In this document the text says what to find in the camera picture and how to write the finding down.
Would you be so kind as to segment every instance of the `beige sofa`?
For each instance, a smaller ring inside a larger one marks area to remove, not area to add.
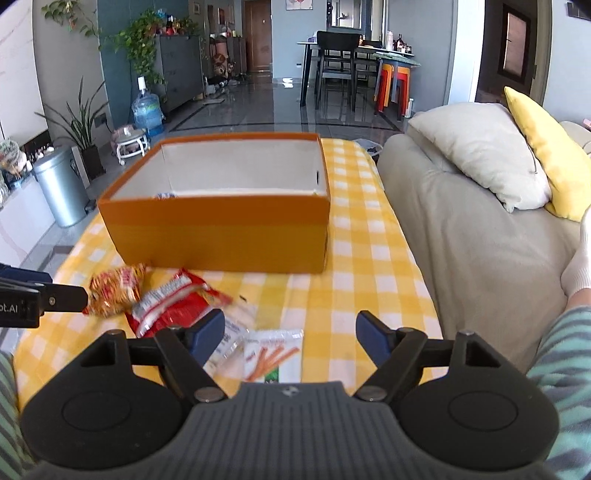
[[[591,153],[591,132],[563,126]],[[526,371],[566,305],[560,276],[579,224],[544,209],[507,213],[412,127],[388,140],[378,171],[444,336],[473,330]]]

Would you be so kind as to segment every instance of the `black plant pot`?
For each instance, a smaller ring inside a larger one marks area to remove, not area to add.
[[[82,161],[89,180],[94,180],[105,173],[103,165],[100,163],[99,149],[93,145],[86,150],[82,150]]]

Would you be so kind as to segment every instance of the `cardboard box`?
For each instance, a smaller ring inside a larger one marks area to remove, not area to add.
[[[172,198],[157,198],[159,194]],[[320,273],[330,192],[316,134],[224,134],[160,142],[98,207],[126,264]]]

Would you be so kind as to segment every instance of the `wall socket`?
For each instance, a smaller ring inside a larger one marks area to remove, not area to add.
[[[95,118],[95,127],[100,127],[102,124],[107,123],[107,114],[102,113]]]

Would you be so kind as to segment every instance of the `blue water bottle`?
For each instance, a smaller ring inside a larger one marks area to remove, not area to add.
[[[138,78],[139,95],[135,99],[131,109],[134,112],[135,126],[143,128],[148,137],[155,137],[164,132],[162,119],[164,115],[160,109],[158,95],[150,93],[146,88],[144,77]]]

